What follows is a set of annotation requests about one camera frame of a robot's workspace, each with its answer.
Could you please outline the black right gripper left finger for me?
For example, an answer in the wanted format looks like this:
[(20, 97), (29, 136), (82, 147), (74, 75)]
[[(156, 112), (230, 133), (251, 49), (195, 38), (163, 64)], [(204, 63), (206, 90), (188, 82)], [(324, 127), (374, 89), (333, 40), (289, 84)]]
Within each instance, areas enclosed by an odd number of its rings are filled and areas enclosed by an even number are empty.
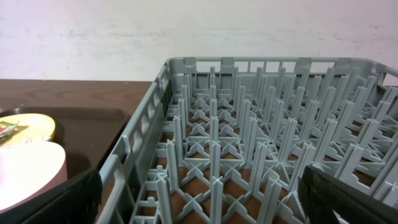
[(99, 171), (89, 169), (2, 213), (1, 224), (93, 224), (102, 192)]

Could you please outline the green snack wrapper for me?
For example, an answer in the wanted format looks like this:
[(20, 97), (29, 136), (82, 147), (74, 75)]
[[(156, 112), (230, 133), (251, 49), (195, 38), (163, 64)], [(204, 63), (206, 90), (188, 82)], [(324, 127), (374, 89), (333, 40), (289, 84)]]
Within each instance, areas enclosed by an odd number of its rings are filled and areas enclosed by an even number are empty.
[(0, 138), (9, 136), (17, 127), (19, 122), (10, 123), (7, 121), (1, 121)]

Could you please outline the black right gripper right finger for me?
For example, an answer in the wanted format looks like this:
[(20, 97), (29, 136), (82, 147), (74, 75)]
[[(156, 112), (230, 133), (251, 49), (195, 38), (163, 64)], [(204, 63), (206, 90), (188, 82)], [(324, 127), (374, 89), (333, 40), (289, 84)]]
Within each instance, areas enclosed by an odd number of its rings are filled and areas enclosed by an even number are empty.
[(397, 223), (397, 210), (314, 166), (299, 178), (298, 197), (311, 223)]

